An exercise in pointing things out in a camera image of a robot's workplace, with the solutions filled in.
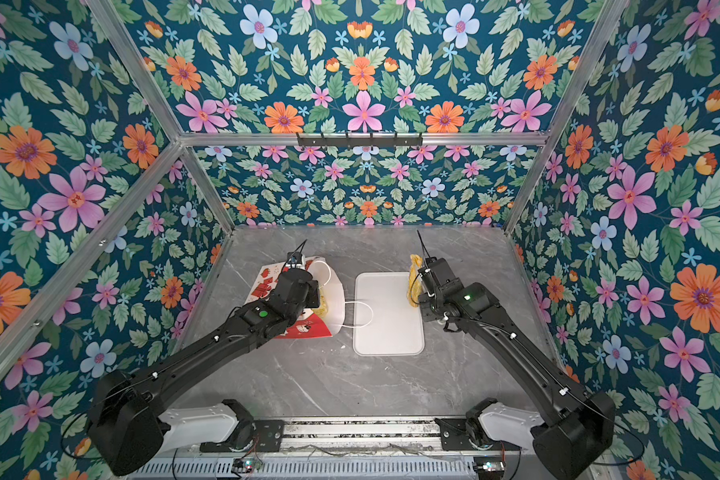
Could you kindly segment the long yellow fake bread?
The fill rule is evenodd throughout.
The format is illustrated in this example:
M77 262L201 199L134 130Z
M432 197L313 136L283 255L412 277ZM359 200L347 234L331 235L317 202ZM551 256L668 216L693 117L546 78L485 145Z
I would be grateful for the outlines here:
M423 290L419 270L424 266L424 262L423 258L418 254L411 254L410 262L407 300L411 307L417 307L419 305L419 296Z

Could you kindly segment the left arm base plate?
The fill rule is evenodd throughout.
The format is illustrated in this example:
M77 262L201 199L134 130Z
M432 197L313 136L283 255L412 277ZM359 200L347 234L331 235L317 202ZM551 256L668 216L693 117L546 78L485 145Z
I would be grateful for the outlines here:
M282 420L245 420L230 436L221 442L204 442L203 453L257 453L279 452L284 438Z

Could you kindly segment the red and white paper bag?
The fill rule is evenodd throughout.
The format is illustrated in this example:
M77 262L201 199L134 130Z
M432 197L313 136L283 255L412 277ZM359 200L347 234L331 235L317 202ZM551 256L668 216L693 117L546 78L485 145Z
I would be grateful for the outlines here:
M364 301L347 300L343 287L333 268L323 257L301 257L300 260L286 260L265 264L257 274L245 302L268 297L276 288L280 275L291 266L304 268L312 275L316 288L310 293L302 313L286 328L277 339L319 339L336 336L343 328L352 329L345 323L346 306L364 306L371 313L371 319L361 322L357 328L364 328L373 321L372 307Z

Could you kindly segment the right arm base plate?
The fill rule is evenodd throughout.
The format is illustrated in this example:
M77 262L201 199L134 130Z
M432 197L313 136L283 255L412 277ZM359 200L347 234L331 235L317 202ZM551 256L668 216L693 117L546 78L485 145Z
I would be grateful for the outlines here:
M465 417L436 417L441 448L444 451L519 451L512 443L490 439L476 422Z

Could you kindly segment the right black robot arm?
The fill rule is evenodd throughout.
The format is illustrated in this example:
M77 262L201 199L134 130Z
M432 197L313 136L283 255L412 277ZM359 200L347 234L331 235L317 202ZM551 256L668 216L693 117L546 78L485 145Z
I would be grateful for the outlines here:
M465 416L474 445L502 442L532 450L556 479L579 477L611 447L616 407L608 394L588 392L549 359L485 286L466 286L427 267L420 276L421 306L444 320L445 331L463 332L490 350L534 405L524 410L483 400Z

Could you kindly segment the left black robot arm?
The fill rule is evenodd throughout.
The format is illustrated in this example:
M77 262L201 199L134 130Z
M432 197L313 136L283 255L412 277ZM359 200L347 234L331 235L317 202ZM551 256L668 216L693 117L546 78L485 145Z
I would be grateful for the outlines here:
M319 283L290 268L264 298L230 313L225 322L157 364L103 376L87 413L86 433L116 476L131 474L161 452L195 444L249 447L251 414L239 402L174 408L174 402L232 360L250 353L293 326L303 311L320 304Z

